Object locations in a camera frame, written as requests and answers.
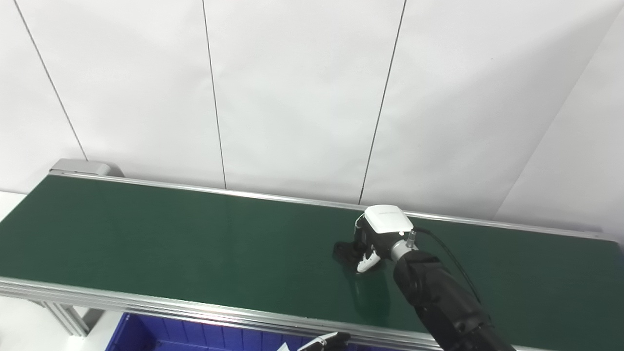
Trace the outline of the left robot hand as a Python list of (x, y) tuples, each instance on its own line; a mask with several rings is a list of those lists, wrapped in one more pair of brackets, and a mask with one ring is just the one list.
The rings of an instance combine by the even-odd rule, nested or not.
[(351, 334), (332, 332), (320, 335), (305, 343), (297, 351), (345, 351), (348, 348)]

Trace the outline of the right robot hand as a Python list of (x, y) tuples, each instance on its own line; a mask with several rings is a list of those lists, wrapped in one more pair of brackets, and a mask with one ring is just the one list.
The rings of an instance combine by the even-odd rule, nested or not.
[(415, 227), (396, 205), (372, 205), (356, 221), (353, 247), (356, 272), (366, 273), (382, 260), (396, 263), (415, 249)]

